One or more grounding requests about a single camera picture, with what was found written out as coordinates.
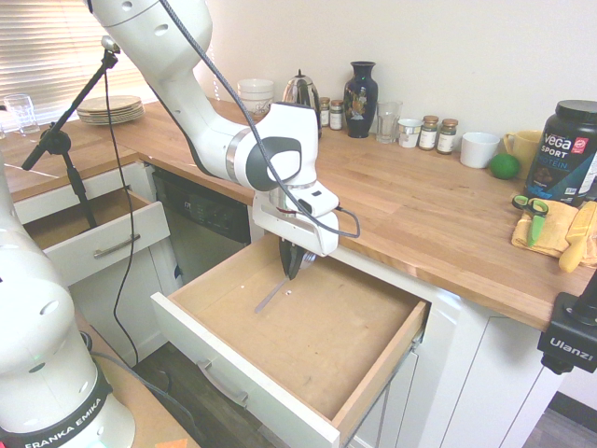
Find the dishwasher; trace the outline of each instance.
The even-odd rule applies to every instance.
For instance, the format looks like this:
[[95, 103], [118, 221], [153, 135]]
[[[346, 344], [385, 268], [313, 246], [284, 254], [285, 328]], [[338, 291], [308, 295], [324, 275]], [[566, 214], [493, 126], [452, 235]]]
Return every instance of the dishwasher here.
[[184, 285], [251, 243], [244, 203], [157, 167], [153, 178]]

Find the white bowl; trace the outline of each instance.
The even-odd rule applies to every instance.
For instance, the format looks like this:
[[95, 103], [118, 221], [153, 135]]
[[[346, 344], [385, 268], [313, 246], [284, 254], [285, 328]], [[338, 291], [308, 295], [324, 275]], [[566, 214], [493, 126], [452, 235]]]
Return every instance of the white bowl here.
[[246, 93], [266, 93], [273, 94], [273, 81], [269, 79], [241, 79], [238, 83], [238, 90]]

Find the microphone stand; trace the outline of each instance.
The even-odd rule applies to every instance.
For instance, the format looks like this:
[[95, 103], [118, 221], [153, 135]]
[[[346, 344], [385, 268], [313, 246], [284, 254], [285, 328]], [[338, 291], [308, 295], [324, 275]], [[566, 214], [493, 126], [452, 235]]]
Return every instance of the microphone stand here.
[[89, 222], [90, 228], [92, 229], [97, 227], [97, 222], [93, 216], [93, 212], [91, 211], [90, 203], [87, 199], [85, 186], [83, 185], [81, 175], [76, 170], [75, 165], [68, 154], [68, 150], [71, 148], [71, 139], [67, 133], [61, 131], [61, 128], [70, 118], [70, 116], [73, 115], [73, 112], [75, 112], [80, 106], [91, 89], [93, 89], [102, 76], [105, 75], [105, 72], [108, 69], [113, 68], [118, 62], [116, 53], [120, 53], [120, 49], [116, 43], [114, 43], [111, 38], [105, 36], [102, 39], [102, 45], [104, 46], [104, 57], [102, 58], [102, 65], [100, 68], [95, 72], [93, 77], [91, 77], [83, 90], [76, 96], [68, 110], [62, 114], [58, 121], [55, 123], [50, 123], [49, 129], [45, 130], [41, 134], [39, 143], [37, 146], [35, 146], [34, 150], [21, 166], [21, 168], [25, 171], [31, 170], [46, 151], [50, 154], [61, 155], [64, 158], [64, 163], [66, 164], [66, 174], [68, 175], [68, 180], [73, 187], [73, 192], [78, 197], [83, 209], [83, 213], [85, 214], [85, 218]]

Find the drinking glass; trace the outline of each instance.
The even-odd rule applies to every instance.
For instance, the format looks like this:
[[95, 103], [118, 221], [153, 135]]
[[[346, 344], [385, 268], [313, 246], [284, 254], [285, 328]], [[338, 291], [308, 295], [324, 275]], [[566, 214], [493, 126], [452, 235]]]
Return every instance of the drinking glass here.
[[377, 134], [375, 139], [380, 143], [394, 143], [396, 140], [396, 123], [402, 111], [401, 101], [377, 103]]
[[39, 125], [35, 119], [34, 104], [29, 95], [18, 93], [5, 96], [4, 104], [19, 124], [21, 135], [39, 132]]

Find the glass jar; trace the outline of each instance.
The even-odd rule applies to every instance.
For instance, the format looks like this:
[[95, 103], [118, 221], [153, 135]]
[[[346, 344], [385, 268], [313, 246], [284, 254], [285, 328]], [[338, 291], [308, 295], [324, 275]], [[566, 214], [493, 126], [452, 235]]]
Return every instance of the glass jar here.
[[444, 119], [441, 122], [441, 131], [439, 140], [437, 140], [437, 152], [439, 154], [451, 154], [454, 149], [454, 139], [456, 138], [457, 119]]
[[322, 96], [319, 99], [319, 108], [321, 110], [321, 126], [329, 126], [329, 98]]
[[423, 117], [423, 127], [421, 128], [421, 137], [419, 137], [420, 149], [430, 151], [436, 147], [438, 121], [439, 118], [435, 115], [425, 115]]
[[344, 102], [333, 100], [329, 108], [329, 128], [334, 131], [342, 129], [342, 116], [344, 115]]

